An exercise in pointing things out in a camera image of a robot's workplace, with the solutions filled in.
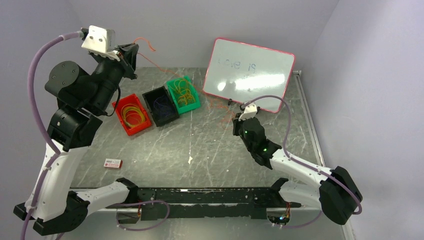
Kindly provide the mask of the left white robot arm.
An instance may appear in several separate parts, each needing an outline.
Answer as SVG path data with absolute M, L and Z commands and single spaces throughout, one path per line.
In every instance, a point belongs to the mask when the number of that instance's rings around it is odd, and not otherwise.
M 87 191 L 70 189 L 83 155 L 92 144 L 107 115 L 107 105 L 120 94 L 123 78 L 135 79 L 136 43 L 117 45 L 117 59 L 97 54 L 93 73 L 76 62 L 63 61 L 50 72 L 44 88 L 57 99 L 57 111 L 48 127 L 42 127 L 46 152 L 34 189 L 26 202 L 14 207 L 14 214 L 41 236 L 61 235 L 76 229 L 92 213 L 122 204 L 134 207 L 138 186 L 121 177 L 113 183 Z

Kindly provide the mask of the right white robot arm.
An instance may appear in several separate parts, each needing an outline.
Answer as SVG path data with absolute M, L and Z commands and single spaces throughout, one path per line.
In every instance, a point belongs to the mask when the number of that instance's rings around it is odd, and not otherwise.
M 266 137 L 256 117 L 245 120 L 235 117 L 232 123 L 233 135 L 241 138 L 257 164 L 300 181 L 284 180 L 277 185 L 269 197 L 275 207 L 282 207 L 287 202 L 302 204 L 320 210 L 338 225 L 362 213 L 362 194 L 345 168 L 319 166 L 291 154 Z

